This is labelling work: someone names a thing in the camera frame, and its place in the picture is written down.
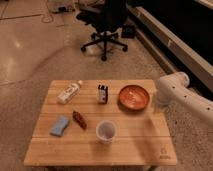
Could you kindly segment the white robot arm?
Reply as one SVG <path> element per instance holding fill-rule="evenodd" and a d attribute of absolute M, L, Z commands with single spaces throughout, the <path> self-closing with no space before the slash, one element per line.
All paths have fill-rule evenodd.
<path fill-rule="evenodd" d="M 184 72 L 176 72 L 158 78 L 155 81 L 156 102 L 165 106 L 175 100 L 213 127 L 213 101 L 190 91 L 189 83 L 189 76 Z"/>

